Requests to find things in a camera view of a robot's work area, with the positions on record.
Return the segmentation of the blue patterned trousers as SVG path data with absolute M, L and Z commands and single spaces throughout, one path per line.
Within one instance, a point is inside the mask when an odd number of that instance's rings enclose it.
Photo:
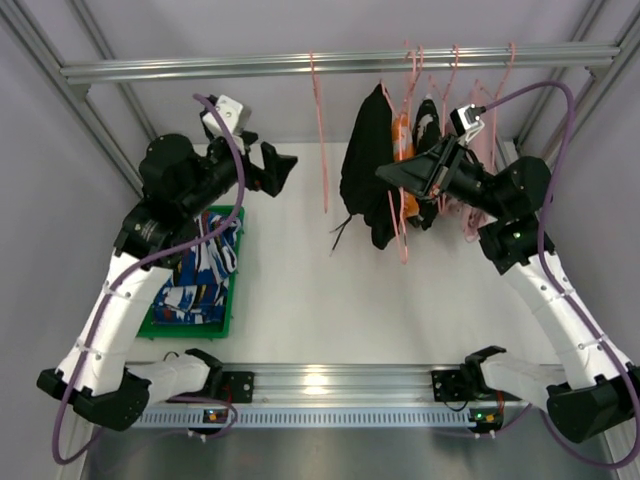
M 152 302 L 153 324 L 195 327 L 223 322 L 242 231 L 243 221 L 236 217 L 220 235 L 182 253 Z

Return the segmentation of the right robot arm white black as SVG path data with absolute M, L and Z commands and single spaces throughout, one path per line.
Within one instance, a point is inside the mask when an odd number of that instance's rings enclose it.
M 492 217 L 478 231 L 483 254 L 526 304 L 563 367 L 554 373 L 502 347 L 486 347 L 461 366 L 474 395 L 503 391 L 525 400 L 573 443 L 634 417 L 638 366 L 609 343 L 566 278 L 553 242 L 539 232 L 538 212 L 551 180 L 544 160 L 524 156 L 491 174 L 449 135 L 376 174 L 418 199 L 446 195 Z

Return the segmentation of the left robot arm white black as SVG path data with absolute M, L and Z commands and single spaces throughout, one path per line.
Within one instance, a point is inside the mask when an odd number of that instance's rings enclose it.
M 152 301 L 180 262 L 179 245 L 199 235 L 197 215 L 233 186 L 272 197 L 283 189 L 297 157 L 267 142 L 260 149 L 263 166 L 252 164 L 247 152 L 233 156 L 221 136 L 205 156 L 182 134 L 148 145 L 139 165 L 143 197 L 123 220 L 91 317 L 60 364 L 40 373 L 40 390 L 114 431 L 176 396 L 216 396 L 223 365 L 202 350 L 140 367 L 127 366 L 126 359 Z

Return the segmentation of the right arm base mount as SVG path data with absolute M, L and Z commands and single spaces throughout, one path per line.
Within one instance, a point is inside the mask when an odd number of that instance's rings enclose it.
M 433 394 L 439 402 L 497 401 L 501 394 L 489 388 L 483 378 L 467 369 L 433 370 Z

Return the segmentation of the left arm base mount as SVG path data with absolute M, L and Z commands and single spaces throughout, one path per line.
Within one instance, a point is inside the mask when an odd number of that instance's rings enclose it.
M 217 370 L 209 375 L 201 393 L 205 398 L 227 403 L 250 404 L 253 401 L 255 374 L 251 371 Z

